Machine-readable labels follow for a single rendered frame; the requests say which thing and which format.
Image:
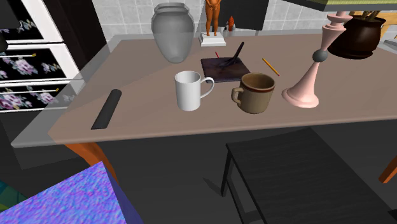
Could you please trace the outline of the orange figure on white base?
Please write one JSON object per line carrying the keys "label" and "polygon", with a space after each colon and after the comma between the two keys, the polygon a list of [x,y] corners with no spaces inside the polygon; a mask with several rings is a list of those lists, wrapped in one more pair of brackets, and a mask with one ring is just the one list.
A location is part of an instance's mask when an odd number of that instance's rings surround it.
{"label": "orange figure on white base", "polygon": [[221,0],[205,0],[205,32],[201,32],[198,38],[201,47],[226,45],[222,34],[218,34],[220,4]]}

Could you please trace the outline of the dark brown pot with sticks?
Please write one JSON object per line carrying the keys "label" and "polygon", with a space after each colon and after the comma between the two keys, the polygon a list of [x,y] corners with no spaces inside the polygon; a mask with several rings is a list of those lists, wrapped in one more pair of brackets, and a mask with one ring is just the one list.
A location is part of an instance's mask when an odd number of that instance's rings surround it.
{"label": "dark brown pot with sticks", "polygon": [[346,30],[328,47],[328,51],[345,59],[365,59],[373,54],[381,39],[381,28],[386,19],[365,17],[350,12],[352,18],[344,24]]}

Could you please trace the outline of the pink table lamp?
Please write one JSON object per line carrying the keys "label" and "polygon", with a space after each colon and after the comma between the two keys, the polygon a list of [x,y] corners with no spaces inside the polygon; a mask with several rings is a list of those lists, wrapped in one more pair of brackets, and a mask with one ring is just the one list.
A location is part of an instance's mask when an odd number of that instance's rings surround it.
{"label": "pink table lamp", "polygon": [[282,91],[282,97],[300,108],[315,108],[319,99],[314,93],[317,70],[328,58],[328,47],[346,30],[343,23],[352,19],[349,11],[396,10],[397,0],[284,0],[318,11],[329,11],[329,24],[322,26],[321,47],[312,54],[313,63],[302,78]]}

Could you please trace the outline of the yellow pencil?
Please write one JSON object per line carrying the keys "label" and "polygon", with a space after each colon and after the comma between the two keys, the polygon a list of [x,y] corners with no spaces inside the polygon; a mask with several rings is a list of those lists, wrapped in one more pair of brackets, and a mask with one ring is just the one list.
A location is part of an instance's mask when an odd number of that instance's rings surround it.
{"label": "yellow pencil", "polygon": [[268,65],[268,67],[278,76],[281,76],[278,71],[264,58],[262,58],[262,60],[264,61],[264,63],[266,63],[266,65]]}

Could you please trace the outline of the black chair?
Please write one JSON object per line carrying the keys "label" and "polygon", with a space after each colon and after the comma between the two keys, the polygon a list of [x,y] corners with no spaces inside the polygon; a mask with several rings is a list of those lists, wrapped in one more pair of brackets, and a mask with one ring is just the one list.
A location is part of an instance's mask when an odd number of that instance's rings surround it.
{"label": "black chair", "polygon": [[221,194],[243,224],[397,224],[390,207],[311,128],[226,144]]}

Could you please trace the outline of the black spatula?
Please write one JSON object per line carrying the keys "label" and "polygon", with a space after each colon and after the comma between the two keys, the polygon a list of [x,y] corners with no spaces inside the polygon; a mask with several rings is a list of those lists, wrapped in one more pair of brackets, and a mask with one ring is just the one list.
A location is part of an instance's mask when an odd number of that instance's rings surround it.
{"label": "black spatula", "polygon": [[227,67],[227,66],[230,66],[230,65],[232,65],[232,64],[235,64],[235,63],[237,62],[238,56],[239,56],[240,51],[242,50],[242,47],[243,47],[243,46],[244,46],[244,42],[242,42],[242,43],[240,44],[240,46],[238,47],[238,49],[237,49],[235,55],[234,55],[232,58],[229,58],[228,60],[226,60],[226,61],[220,63],[220,64],[219,64],[219,67]]}

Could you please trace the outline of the table with orange legs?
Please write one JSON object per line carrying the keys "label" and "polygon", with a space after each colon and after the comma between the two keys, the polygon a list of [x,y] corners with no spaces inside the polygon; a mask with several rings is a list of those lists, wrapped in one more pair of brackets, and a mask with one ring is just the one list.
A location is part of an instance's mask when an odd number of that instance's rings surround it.
{"label": "table with orange legs", "polygon": [[[240,58],[247,68],[275,80],[267,110],[250,115],[239,109],[231,100],[238,82],[217,83],[197,110],[180,110],[175,75],[201,72],[201,59],[215,52],[231,57],[242,42]],[[87,66],[85,86],[70,105],[40,112],[12,145],[21,148],[397,118],[397,51],[383,44],[364,60],[330,55],[322,62],[316,78],[317,107],[302,109],[286,102],[282,91],[305,74],[320,45],[321,35],[311,32],[263,32],[259,36],[242,32],[227,38],[222,47],[194,43],[184,62],[172,64],[154,40],[119,35]],[[122,96],[108,127],[92,130],[113,89],[121,90]]]}

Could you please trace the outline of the floral drawer cabinet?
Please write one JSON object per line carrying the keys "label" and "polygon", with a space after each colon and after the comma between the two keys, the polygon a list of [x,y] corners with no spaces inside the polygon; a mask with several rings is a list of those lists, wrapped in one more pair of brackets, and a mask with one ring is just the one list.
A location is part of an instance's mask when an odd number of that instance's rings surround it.
{"label": "floral drawer cabinet", "polygon": [[43,0],[7,0],[17,28],[0,29],[0,113],[68,107],[85,82]]}

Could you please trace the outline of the white mug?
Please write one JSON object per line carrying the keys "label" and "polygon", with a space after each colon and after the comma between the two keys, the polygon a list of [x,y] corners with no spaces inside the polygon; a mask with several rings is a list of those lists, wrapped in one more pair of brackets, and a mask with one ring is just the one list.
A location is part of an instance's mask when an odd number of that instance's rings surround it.
{"label": "white mug", "polygon": [[[214,88],[212,77],[201,78],[195,71],[181,71],[174,77],[176,87],[176,99],[179,109],[194,111],[200,107],[201,98],[207,96]],[[210,81],[210,89],[201,94],[201,84]]]}

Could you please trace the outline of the dark square board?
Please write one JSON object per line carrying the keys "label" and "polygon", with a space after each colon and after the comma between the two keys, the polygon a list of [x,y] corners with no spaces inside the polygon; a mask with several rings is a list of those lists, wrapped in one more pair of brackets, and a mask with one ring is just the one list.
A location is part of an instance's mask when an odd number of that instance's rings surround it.
{"label": "dark square board", "polygon": [[236,63],[226,67],[220,67],[222,62],[231,59],[231,57],[201,59],[202,69],[205,77],[211,77],[217,82],[240,81],[245,75],[250,73],[244,63],[237,58]]}

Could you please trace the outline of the tan mug with brown stripe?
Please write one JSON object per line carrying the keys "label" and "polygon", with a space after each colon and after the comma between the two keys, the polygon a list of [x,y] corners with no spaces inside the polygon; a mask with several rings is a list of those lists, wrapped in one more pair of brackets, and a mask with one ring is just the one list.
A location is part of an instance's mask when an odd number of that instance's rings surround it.
{"label": "tan mug with brown stripe", "polygon": [[275,81],[263,73],[247,73],[241,80],[239,87],[232,89],[231,99],[246,113],[259,114],[269,105]]}

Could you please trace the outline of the grey vase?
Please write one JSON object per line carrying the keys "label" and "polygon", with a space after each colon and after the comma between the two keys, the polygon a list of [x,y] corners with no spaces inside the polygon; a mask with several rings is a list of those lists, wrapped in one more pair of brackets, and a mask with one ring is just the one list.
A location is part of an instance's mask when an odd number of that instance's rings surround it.
{"label": "grey vase", "polygon": [[184,3],[160,3],[154,9],[151,31],[161,54],[171,63],[184,61],[195,32],[190,9]]}

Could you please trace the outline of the black remote control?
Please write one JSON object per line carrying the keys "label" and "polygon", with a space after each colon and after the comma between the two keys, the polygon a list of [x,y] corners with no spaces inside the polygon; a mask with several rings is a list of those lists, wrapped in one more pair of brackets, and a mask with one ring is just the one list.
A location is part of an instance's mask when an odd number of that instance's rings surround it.
{"label": "black remote control", "polygon": [[113,89],[108,98],[106,99],[102,109],[100,110],[94,124],[92,125],[92,130],[106,129],[110,123],[112,115],[117,107],[117,104],[122,96],[122,91],[118,89]]}

